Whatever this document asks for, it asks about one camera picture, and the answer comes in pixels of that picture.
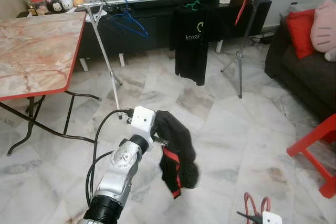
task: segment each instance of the red plastic stool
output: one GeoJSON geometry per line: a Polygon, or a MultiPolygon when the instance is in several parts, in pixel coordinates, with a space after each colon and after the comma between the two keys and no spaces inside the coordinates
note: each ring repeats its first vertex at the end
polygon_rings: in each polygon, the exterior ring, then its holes
{"type": "Polygon", "coordinates": [[[314,130],[289,147],[287,154],[292,157],[301,152],[326,179],[325,184],[320,188],[320,193],[325,198],[331,198],[336,194],[336,175],[331,176],[323,165],[307,150],[310,145],[322,138],[328,143],[336,141],[336,114],[327,118],[314,130]]]}

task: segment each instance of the gray sofa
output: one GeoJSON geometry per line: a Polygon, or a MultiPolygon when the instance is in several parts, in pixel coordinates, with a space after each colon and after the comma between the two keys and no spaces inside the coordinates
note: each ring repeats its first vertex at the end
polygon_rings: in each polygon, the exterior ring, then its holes
{"type": "Polygon", "coordinates": [[[326,61],[320,52],[299,60],[285,18],[269,47],[265,73],[287,85],[320,119],[336,113],[336,62],[326,61]]]}

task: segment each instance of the black shirt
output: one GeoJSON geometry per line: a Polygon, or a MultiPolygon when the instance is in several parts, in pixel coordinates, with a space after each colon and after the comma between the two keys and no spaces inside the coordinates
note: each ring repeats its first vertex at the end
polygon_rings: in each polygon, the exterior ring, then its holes
{"type": "Polygon", "coordinates": [[[220,41],[224,26],[219,16],[203,5],[197,11],[179,6],[173,13],[170,50],[175,51],[175,73],[204,85],[208,42],[220,41]]]}

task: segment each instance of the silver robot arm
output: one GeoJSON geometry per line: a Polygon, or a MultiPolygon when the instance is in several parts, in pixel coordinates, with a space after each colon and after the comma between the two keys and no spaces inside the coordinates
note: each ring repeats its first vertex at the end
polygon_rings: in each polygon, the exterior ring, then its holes
{"type": "Polygon", "coordinates": [[[133,135],[110,156],[110,166],[100,181],[89,210],[78,224],[116,224],[131,190],[132,178],[146,150],[151,150],[155,112],[138,106],[131,122],[133,135]]]}

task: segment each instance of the red cushion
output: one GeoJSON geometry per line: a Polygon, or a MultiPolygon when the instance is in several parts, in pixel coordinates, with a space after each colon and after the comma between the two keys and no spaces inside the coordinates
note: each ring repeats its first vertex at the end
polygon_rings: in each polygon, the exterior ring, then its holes
{"type": "Polygon", "coordinates": [[[310,30],[314,23],[315,9],[290,13],[286,22],[297,57],[303,59],[315,52],[310,40],[310,30]]]}

